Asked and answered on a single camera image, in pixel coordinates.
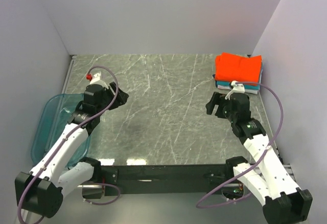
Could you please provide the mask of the orange t-shirt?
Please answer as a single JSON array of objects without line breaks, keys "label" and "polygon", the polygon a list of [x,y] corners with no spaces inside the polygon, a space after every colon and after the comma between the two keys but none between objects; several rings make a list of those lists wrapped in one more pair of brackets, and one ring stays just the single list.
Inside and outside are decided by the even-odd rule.
[{"label": "orange t-shirt", "polygon": [[222,53],[215,59],[215,80],[225,82],[258,82],[262,70],[262,57],[243,57]]}]

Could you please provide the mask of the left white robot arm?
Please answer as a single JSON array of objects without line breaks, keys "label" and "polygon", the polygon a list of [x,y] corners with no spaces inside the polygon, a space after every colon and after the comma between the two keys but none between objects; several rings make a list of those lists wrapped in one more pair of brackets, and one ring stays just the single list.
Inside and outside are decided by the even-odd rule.
[{"label": "left white robot arm", "polygon": [[90,82],[57,142],[28,173],[17,175],[14,183],[19,210],[51,218],[60,209],[64,198],[78,185],[101,181],[102,169],[98,160],[83,157],[74,163],[72,169],[65,171],[65,168],[76,150],[100,124],[100,116],[124,105],[128,97],[116,82]]}]

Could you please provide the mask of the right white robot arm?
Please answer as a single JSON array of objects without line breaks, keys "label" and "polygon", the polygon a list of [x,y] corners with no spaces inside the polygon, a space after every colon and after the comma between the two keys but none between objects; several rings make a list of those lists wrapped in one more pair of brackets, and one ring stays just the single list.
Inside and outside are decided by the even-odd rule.
[{"label": "right white robot arm", "polygon": [[227,119],[234,135],[255,160],[250,165],[243,157],[226,160],[227,181],[240,181],[261,203],[267,223],[299,223],[307,220],[313,197],[301,189],[284,168],[261,123],[251,116],[246,94],[214,92],[206,113]]}]

